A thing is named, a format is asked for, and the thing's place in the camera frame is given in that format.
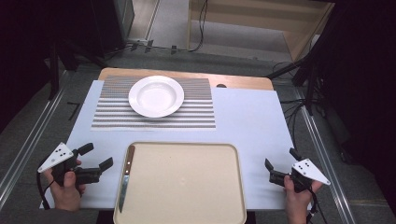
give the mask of gray and white striped placemat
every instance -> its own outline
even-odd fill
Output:
[[[174,78],[184,91],[184,102],[164,118],[143,117],[131,108],[128,95],[142,77],[109,76],[93,117],[92,131],[215,131],[212,93],[207,78]]]

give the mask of white plate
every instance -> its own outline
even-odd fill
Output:
[[[132,109],[148,118],[161,118],[172,114],[183,104],[183,100],[183,88],[170,77],[142,78],[129,91],[129,104]]]

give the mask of hand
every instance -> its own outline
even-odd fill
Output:
[[[306,223],[306,209],[312,200],[312,194],[308,190],[300,193],[294,191],[294,183],[290,176],[284,178],[286,191],[286,214],[288,216],[289,224],[305,224]],[[312,182],[312,191],[316,193],[322,183],[314,180]]]
[[[77,165],[81,165],[81,161],[77,160]],[[76,189],[76,174],[74,172],[67,172],[64,174],[64,186],[61,187],[53,181],[51,174],[52,169],[44,172],[50,185],[50,192],[52,193],[53,200],[55,201],[55,208],[63,209],[71,212],[76,212],[79,209],[81,202],[81,194],[85,191],[85,185],[79,186],[79,192]]]

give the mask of beige tray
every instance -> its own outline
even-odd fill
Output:
[[[122,213],[118,201],[114,211],[116,224],[245,223],[235,147],[144,142],[133,146]]]

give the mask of white bracket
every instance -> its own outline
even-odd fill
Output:
[[[73,157],[73,152],[64,143],[59,144],[49,155],[49,157],[44,161],[44,163],[38,168],[39,173],[43,173],[49,168]]]
[[[317,180],[325,185],[330,185],[330,181],[326,176],[309,159],[294,163],[292,168],[305,177]]]

